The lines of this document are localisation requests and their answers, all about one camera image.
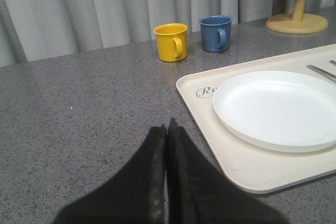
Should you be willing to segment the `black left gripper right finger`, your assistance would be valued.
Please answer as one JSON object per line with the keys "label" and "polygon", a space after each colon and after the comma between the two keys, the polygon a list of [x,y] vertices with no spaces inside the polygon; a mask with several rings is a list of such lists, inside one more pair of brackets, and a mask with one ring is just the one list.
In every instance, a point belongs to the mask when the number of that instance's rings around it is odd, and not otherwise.
{"label": "black left gripper right finger", "polygon": [[226,179],[175,120],[167,132],[166,169],[169,223],[288,222]]}

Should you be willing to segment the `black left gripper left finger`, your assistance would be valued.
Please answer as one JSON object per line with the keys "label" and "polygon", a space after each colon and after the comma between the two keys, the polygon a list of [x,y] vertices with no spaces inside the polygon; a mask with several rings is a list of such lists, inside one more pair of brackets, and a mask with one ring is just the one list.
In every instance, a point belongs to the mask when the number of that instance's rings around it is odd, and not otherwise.
{"label": "black left gripper left finger", "polygon": [[150,128],[106,183],[64,207],[54,223],[163,223],[166,128]]}

